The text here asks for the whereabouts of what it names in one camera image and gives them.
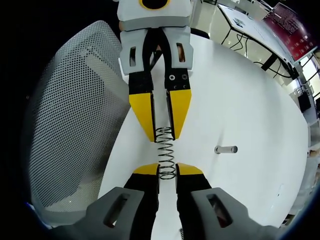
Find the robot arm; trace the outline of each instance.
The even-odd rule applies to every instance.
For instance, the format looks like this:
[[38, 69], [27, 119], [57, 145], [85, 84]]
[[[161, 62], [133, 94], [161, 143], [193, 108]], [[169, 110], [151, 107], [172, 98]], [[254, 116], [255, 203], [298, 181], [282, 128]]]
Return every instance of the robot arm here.
[[165, 62], [164, 87], [172, 137], [177, 139], [191, 101], [190, 0], [120, 0], [117, 14], [124, 29], [120, 34], [120, 61], [123, 73], [129, 75], [130, 105], [149, 140], [155, 142], [150, 57], [160, 46]]

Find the red poster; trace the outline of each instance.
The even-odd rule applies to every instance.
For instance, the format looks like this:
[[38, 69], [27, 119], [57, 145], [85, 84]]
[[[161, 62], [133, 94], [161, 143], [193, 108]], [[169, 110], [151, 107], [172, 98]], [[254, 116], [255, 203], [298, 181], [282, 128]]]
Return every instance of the red poster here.
[[294, 61], [300, 60], [317, 47], [316, 41], [304, 28], [299, 16], [282, 3], [278, 3], [263, 21], [288, 48]]

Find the white robot body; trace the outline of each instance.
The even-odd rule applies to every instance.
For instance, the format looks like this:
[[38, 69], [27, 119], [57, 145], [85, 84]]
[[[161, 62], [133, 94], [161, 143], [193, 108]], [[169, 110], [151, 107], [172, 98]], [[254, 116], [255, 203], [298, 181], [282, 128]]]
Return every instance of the white robot body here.
[[158, 9], [148, 8], [157, 0], [120, 0], [117, 15], [125, 31], [160, 27], [185, 27], [192, 13], [190, 0], [160, 0]]

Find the floor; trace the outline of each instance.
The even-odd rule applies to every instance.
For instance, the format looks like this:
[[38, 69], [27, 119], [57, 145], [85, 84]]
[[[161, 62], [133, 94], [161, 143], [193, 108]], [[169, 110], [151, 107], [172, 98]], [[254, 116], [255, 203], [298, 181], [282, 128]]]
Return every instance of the floor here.
[[[229, 6], [230, 4], [237, 3], [244, 3], [247, 4], [247, 0], [218, 0], [218, 3], [225, 4]], [[249, 16], [256, 20], [262, 20], [268, 13], [268, 11], [265, 9], [265, 7], [260, 4], [259, 2], [255, 2], [254, 4], [250, 5], [250, 8], [248, 8], [246, 5], [242, 6], [243, 10], [249, 13]], [[225, 36], [227, 35], [229, 31], [229, 25], [226, 21], [226, 19], [223, 17], [221, 11], [218, 9], [216, 5], [203, 2], [201, 5], [201, 10], [199, 14], [199, 18], [195, 19], [193, 23], [191, 24], [191, 27], [202, 30], [210, 36], [210, 39], [217, 43], [221, 43]], [[238, 42], [237, 35], [235, 32], [231, 31], [229, 37], [224, 42], [224, 46], [227, 48], [230, 48], [232, 45]], [[253, 62], [261, 62], [264, 63], [271, 53], [264, 49], [262, 46], [258, 45], [257, 43], [253, 41], [247, 42], [247, 51], [245, 51], [245, 48], [241, 48], [241, 45], [238, 44], [233, 49], [237, 50], [237, 52], [244, 57], [250, 59]], [[306, 68], [303, 69], [303, 73], [306, 76], [306, 79], [308, 79], [310, 76], [314, 74], [316, 71], [315, 67], [312, 67], [312, 62], [309, 62], [306, 65]], [[288, 72], [280, 66], [280, 61], [277, 60], [272, 66], [271, 69], [274, 71], [278, 71], [280, 74], [284, 76], [288, 76]], [[294, 92], [294, 90], [298, 87], [298, 83], [294, 80], [292, 81], [291, 78], [284, 78], [279, 75], [275, 76], [275, 73], [271, 70], [266, 71], [267, 74], [269, 74], [272, 78], [274, 78], [286, 91], [288, 94], [291, 94]], [[314, 79], [312, 79], [312, 82], [315, 87], [314, 88], [314, 95], [320, 92], [320, 79], [318, 76], [315, 76]]]

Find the yellow circle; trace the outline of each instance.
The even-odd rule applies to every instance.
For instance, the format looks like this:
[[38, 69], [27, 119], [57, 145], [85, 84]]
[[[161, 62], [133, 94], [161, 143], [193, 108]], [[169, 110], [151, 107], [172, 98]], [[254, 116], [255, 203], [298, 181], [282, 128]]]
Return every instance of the yellow circle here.
[[162, 7], [160, 7], [160, 8], [157, 8], [157, 9], [152, 9], [152, 8], [146, 7], [146, 6], [143, 4], [142, 1], [143, 1], [143, 0], [139, 0], [140, 5], [141, 5], [143, 8], [145, 8], [145, 9], [147, 9], [147, 10], [151, 10], [151, 11], [156, 11], [156, 10], [164, 9], [164, 8], [167, 7], [168, 4], [170, 3], [170, 0], [167, 0], [167, 1], [166, 1], [166, 4], [165, 4], [164, 6], [162, 6]]

